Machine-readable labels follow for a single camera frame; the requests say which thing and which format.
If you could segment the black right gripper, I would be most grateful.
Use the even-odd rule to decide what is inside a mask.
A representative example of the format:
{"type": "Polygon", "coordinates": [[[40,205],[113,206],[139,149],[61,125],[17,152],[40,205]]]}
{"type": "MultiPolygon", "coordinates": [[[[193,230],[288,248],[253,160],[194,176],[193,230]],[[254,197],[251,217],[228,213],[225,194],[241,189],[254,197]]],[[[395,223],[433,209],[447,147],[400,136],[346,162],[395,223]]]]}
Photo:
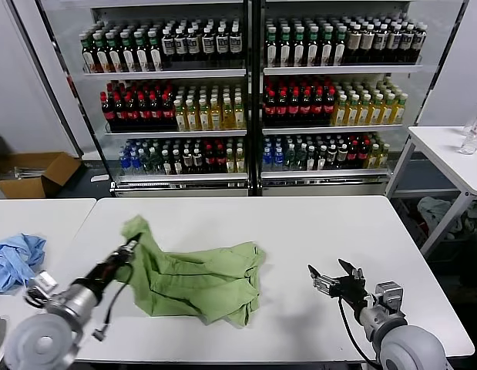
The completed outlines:
{"type": "Polygon", "coordinates": [[[338,263],[346,272],[346,276],[335,279],[320,274],[315,267],[308,265],[313,281],[313,287],[321,293],[329,293],[331,298],[345,300],[352,309],[362,309],[368,306],[365,298],[369,293],[365,290],[366,281],[361,268],[356,268],[350,262],[338,259],[338,263]]]}

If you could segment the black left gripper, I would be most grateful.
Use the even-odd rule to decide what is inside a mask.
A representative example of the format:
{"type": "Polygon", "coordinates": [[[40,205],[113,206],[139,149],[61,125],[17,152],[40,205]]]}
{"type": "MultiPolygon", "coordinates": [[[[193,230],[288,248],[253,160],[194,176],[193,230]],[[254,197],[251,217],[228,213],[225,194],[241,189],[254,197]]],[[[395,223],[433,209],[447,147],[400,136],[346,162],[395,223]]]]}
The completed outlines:
{"type": "Polygon", "coordinates": [[[103,262],[97,264],[85,276],[85,286],[88,288],[105,288],[114,279],[116,272],[129,261],[129,255],[134,253],[141,237],[141,233],[134,235],[125,245],[112,252],[103,262]]]}

